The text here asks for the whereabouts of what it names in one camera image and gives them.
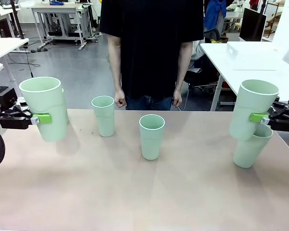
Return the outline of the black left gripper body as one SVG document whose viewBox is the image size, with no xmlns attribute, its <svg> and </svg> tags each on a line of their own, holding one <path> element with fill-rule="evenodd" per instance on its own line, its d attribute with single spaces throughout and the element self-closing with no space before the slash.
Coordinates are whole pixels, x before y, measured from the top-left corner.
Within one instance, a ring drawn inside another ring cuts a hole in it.
<svg viewBox="0 0 289 231">
<path fill-rule="evenodd" d="M 16 104 L 17 94 L 14 88 L 0 88 L 0 116 Z"/>
</svg>

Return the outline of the person's left hand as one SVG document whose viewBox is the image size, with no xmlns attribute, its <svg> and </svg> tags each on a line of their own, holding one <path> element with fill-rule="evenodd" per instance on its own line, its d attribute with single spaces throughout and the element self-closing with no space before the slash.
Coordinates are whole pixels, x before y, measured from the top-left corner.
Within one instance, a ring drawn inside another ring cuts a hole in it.
<svg viewBox="0 0 289 231">
<path fill-rule="evenodd" d="M 181 90 L 175 90 L 173 93 L 173 103 L 172 105 L 176 108 L 180 106 L 182 103 L 182 96 L 181 96 Z"/>
</svg>

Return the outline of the person's right hand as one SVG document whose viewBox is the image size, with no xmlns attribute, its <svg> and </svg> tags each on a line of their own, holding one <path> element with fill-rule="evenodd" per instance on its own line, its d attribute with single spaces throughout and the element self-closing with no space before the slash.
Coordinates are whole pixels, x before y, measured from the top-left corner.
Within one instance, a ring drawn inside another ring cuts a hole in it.
<svg viewBox="0 0 289 231">
<path fill-rule="evenodd" d="M 116 90 L 114 101 L 118 108 L 127 106 L 125 94 L 122 89 Z"/>
</svg>

